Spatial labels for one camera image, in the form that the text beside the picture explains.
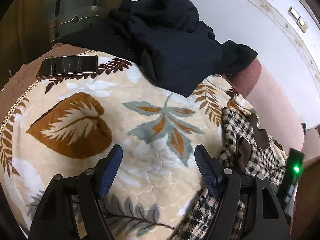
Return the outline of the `black beige checkered shirt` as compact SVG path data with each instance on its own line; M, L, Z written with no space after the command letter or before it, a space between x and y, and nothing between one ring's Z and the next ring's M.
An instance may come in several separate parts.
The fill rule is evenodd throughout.
M225 108L223 110L223 131L225 145L220 157L217 158L223 167L230 168L239 175L250 177L263 174L277 196L278 187L284 178L289 153L284 153L267 132L258 127L258 119L255 114L245 116L237 109ZM289 210L293 195L289 204L281 205L289 226L289 233L291 223ZM244 215L247 198L246 194L240 196L238 213L229 239L241 239L241 233L246 231ZM174 239L205 239L213 215L217 213L218 204L219 200L209 194L205 185L204 191L175 233Z

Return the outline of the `pink brown sofa backrest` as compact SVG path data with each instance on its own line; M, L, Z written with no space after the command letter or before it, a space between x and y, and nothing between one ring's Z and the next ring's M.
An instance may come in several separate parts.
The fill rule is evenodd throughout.
M296 111L280 85L258 59L227 80L253 106L260 128L266 129L284 151L303 149L304 130Z

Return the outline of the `leaf pattern fleece blanket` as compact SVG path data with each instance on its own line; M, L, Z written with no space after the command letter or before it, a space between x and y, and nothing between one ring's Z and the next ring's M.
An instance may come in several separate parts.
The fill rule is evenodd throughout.
M219 158L223 110L252 105L218 75L189 97L152 85L132 62L97 54L93 76L37 81L41 60L1 90L1 185L24 235L53 175L79 174L115 144L123 161L102 208L116 239L174 239L205 188L194 151Z

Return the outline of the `black smartphone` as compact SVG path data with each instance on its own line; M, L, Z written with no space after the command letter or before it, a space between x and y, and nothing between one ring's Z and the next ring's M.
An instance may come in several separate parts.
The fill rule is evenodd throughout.
M96 74L97 72L98 57L96 55L60 56L45 58L36 77L41 80L50 77Z

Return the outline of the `black garment pile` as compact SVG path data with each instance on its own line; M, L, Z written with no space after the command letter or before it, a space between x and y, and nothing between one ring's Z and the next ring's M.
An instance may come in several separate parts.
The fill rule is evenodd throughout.
M246 45L218 42L189 0L124 1L59 41L134 62L153 85L186 97L208 76L241 72L257 57Z

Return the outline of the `dark glass cabinet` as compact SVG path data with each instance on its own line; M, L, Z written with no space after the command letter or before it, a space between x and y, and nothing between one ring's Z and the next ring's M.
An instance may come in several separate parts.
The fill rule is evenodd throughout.
M106 16L123 0L1 0L1 86L60 38Z

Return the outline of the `wall light switch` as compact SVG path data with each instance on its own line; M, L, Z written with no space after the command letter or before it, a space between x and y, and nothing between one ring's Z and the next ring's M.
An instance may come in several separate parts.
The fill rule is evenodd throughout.
M288 13L295 21L299 20L300 14L295 10L293 6L289 8Z
M306 33L306 31L308 29L308 25L306 24L306 22L303 20L303 18L301 16L297 20L297 25L299 26L299 28L301 29L301 31L303 33Z

